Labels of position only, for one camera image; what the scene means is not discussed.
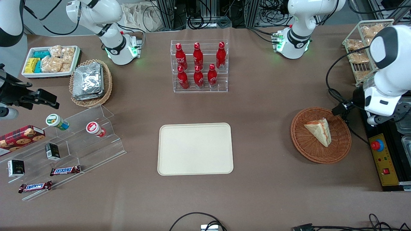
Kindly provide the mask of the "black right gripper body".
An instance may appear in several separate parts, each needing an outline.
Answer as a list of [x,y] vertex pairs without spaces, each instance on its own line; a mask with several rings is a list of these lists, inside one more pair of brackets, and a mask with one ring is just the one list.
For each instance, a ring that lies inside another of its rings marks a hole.
[[1,88],[0,100],[1,103],[7,106],[20,106],[20,98],[22,96],[33,96],[33,91],[26,85],[22,84],[19,79],[1,72]]

